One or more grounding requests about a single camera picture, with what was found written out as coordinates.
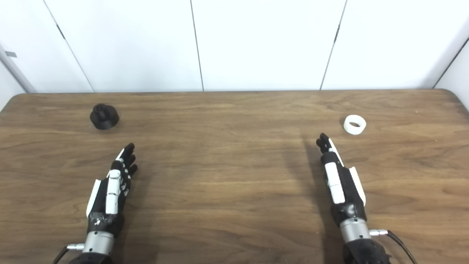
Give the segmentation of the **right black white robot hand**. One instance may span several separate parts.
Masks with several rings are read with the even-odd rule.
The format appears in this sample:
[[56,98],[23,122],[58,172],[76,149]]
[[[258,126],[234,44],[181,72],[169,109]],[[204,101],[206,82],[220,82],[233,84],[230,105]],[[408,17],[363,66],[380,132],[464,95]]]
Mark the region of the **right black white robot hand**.
[[347,219],[368,220],[366,197],[355,167],[347,168],[332,139],[321,133],[315,142],[322,153],[321,163],[333,204],[330,213],[337,226]]

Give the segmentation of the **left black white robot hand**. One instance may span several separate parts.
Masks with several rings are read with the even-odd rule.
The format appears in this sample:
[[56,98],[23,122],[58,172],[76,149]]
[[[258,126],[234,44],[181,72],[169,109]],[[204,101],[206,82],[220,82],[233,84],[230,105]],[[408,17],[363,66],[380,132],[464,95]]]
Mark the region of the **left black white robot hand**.
[[124,207],[131,189],[131,180],[138,167],[135,164],[135,145],[124,147],[104,179],[97,179],[86,209],[87,233],[107,232],[115,238],[121,233],[124,223]]

